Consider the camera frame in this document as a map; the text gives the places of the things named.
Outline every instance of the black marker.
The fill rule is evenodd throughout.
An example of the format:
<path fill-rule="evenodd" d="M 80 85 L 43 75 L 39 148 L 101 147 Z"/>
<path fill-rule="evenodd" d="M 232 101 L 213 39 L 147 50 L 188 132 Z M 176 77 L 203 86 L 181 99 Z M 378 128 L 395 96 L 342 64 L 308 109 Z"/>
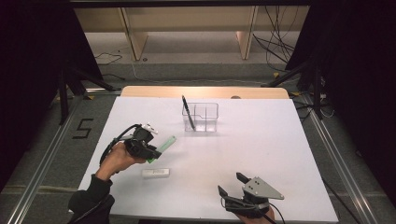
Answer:
<path fill-rule="evenodd" d="M 190 125 L 191 125 L 192 129 L 195 130 L 194 122 L 192 122 L 192 119 L 190 116 L 189 106 L 187 105 L 186 98 L 184 98 L 184 95 L 181 95 L 181 99 L 183 100 L 184 108 L 186 108 L 187 115 L 189 116 Z"/>

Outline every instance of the white eraser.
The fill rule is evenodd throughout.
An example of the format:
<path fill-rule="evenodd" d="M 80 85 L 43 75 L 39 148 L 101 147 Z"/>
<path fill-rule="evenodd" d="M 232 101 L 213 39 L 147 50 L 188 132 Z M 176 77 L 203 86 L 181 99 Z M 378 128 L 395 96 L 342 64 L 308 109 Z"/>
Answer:
<path fill-rule="evenodd" d="M 166 178 L 170 174 L 169 169 L 146 169 L 142 170 L 143 178 Z"/>

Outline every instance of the human hand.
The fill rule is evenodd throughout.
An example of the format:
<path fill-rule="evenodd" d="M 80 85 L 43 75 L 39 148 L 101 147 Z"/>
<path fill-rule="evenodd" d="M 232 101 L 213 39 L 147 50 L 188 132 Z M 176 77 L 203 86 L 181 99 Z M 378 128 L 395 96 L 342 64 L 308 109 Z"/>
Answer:
<path fill-rule="evenodd" d="M 247 217 L 243 217 L 243 216 L 240 216 L 240 215 L 237 215 L 237 214 L 235 214 L 235 215 L 239 219 L 241 219 L 241 221 L 243 221 L 245 224 L 271 224 L 271 222 L 269 222 L 267 219 L 265 219 L 265 217 L 247 218 Z M 274 210 L 272 209 L 271 206 L 270 206 L 270 210 L 265 215 L 267 215 L 272 220 L 275 220 Z"/>
<path fill-rule="evenodd" d="M 126 170 L 133 164 L 145 162 L 145 159 L 132 157 L 126 150 L 126 146 L 122 142 L 118 142 L 111 148 L 95 176 L 107 181 L 116 172 Z"/>

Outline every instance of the transparent box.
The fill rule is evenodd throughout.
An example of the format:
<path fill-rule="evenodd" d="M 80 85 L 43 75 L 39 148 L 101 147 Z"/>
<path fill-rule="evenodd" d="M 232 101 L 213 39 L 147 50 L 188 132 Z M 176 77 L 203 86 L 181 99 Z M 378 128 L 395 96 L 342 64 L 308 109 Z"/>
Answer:
<path fill-rule="evenodd" d="M 214 103 L 187 103 L 196 132 L 216 132 L 219 117 L 219 105 Z M 183 106 L 184 130 L 194 132 L 186 108 Z"/>

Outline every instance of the green object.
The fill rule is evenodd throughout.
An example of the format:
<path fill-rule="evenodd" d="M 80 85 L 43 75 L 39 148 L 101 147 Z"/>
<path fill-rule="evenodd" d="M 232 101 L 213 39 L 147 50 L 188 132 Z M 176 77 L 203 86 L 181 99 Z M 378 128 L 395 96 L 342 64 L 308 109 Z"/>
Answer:
<path fill-rule="evenodd" d="M 164 153 L 166 149 L 168 149 L 170 146 L 172 146 L 174 143 L 176 142 L 176 138 L 172 135 L 171 137 L 168 138 L 168 140 L 166 140 L 165 143 L 163 143 L 158 149 L 157 151 Z M 153 161 L 155 161 L 155 159 L 151 159 L 148 160 L 148 163 L 152 163 Z"/>

